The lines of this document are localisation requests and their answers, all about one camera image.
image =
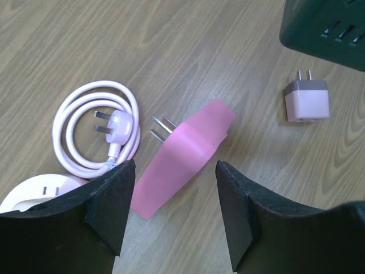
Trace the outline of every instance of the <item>wood grain surface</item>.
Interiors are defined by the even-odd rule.
[[[319,208],[364,199],[365,74],[285,49],[285,1],[1,0],[0,200],[21,181],[64,172],[51,142],[54,115],[84,83],[127,85],[140,106],[139,177],[160,143],[152,115],[180,123],[213,98],[237,114],[204,169],[150,220],[131,212],[114,273],[232,272],[214,175],[226,160],[249,178]],[[283,88],[297,70],[330,88],[331,118],[286,121]],[[108,146],[91,112],[82,154]]]

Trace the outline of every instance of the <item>usb power adapter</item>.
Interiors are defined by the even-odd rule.
[[[291,82],[285,89],[286,113],[289,122],[315,122],[330,117],[329,90],[325,80],[302,80],[301,71],[298,80]]]

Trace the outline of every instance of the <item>black object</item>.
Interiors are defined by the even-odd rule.
[[[249,274],[365,273],[365,202],[293,202],[225,162],[216,168],[232,268]]]
[[[134,184],[128,161],[28,211],[0,214],[0,273],[112,273]]]
[[[365,0],[286,0],[280,41],[365,71]]]

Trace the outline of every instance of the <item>white power cord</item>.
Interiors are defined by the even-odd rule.
[[[78,98],[83,93],[100,87],[120,90],[126,95],[130,105],[122,97],[109,92],[95,92]],[[75,125],[81,115],[95,107],[112,107],[118,110],[112,115],[96,114],[100,118],[109,120],[108,127],[95,128],[97,131],[104,132],[107,141],[111,144],[108,160],[101,163],[91,162],[82,157],[76,150],[73,137]],[[76,162],[67,156],[61,145],[62,128],[72,112],[74,114],[66,127],[66,145]],[[126,86],[107,80],[85,84],[72,92],[59,107],[52,128],[53,146],[61,165],[75,176],[86,179],[99,177],[113,166],[132,159],[138,149],[140,138],[139,111],[135,97]]]

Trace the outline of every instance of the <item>pink power strip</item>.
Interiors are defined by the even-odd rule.
[[[228,106],[215,99],[182,122],[139,179],[131,208],[149,219],[203,168],[227,136],[234,117]]]

